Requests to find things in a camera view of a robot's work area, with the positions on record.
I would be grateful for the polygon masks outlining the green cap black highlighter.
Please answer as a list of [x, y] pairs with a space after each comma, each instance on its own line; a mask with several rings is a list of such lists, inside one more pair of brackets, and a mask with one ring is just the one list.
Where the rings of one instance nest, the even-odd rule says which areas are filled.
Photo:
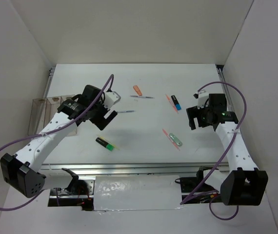
[[114, 149], [114, 146], [112, 144], [108, 143], [100, 137], [96, 138], [96, 142], [109, 151], [112, 151]]

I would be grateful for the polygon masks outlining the blue cap black highlighter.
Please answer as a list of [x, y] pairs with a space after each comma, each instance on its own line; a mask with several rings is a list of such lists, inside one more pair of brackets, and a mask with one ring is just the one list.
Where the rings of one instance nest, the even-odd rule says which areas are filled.
[[175, 108], [176, 108], [178, 111], [181, 110], [181, 106], [180, 106], [180, 104], [179, 104], [179, 102], [178, 102], [176, 96], [175, 96], [175, 95], [171, 95], [171, 99], [172, 99], [172, 101], [173, 101], [173, 104], [174, 104]]

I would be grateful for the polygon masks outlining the blue ink clear pen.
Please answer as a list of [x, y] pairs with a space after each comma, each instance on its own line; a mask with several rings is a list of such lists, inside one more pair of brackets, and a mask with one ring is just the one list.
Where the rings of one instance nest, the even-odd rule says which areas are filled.
[[131, 95], [130, 97], [132, 97], [132, 98], [147, 98], [147, 99], [154, 99], [154, 97], [149, 97], [149, 96], [135, 96], [135, 95]]

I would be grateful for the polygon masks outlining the orange pen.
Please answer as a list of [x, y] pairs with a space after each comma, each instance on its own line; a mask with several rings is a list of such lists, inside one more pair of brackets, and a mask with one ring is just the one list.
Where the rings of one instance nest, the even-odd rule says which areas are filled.
[[173, 101], [171, 100], [171, 98], [167, 94], [165, 94], [165, 96], [166, 96], [167, 100], [169, 101], [169, 103], [171, 104], [171, 106], [174, 108], [175, 112], [178, 114], [178, 110], [177, 110], [175, 104], [173, 103]]
[[162, 129], [163, 133], [166, 135], [166, 137], [171, 141], [171, 143], [175, 146], [175, 148], [180, 151], [180, 148], [179, 146], [169, 137], [169, 134], [164, 130]]

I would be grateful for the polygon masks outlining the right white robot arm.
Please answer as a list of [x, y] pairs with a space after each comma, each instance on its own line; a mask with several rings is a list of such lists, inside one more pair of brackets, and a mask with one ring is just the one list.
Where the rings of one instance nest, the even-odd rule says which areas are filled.
[[204, 174], [197, 177], [197, 188], [207, 191], [212, 187], [219, 191], [225, 205], [258, 206], [265, 192], [268, 175], [252, 160], [237, 129], [238, 118], [227, 109], [225, 94], [200, 91], [195, 94], [195, 98], [197, 105], [186, 110], [191, 129], [212, 127], [227, 151], [229, 165], [227, 175], [216, 169], [210, 176]]

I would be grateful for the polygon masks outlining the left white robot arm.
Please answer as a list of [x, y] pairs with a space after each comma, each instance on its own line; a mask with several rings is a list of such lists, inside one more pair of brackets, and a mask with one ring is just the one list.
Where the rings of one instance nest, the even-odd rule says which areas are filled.
[[116, 116], [111, 107], [120, 101], [118, 93], [86, 85], [83, 93], [65, 100], [39, 136], [31, 140], [14, 155], [5, 154], [0, 159], [4, 181], [27, 198], [43, 189], [46, 176], [39, 173], [41, 165], [58, 146], [82, 122], [91, 121], [103, 130]]

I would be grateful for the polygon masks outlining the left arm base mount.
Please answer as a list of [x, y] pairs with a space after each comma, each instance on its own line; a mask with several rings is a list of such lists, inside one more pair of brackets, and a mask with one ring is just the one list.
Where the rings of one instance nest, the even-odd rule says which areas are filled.
[[94, 176], [79, 176], [69, 169], [71, 180], [65, 187], [50, 190], [48, 207], [80, 207], [83, 211], [94, 210]]

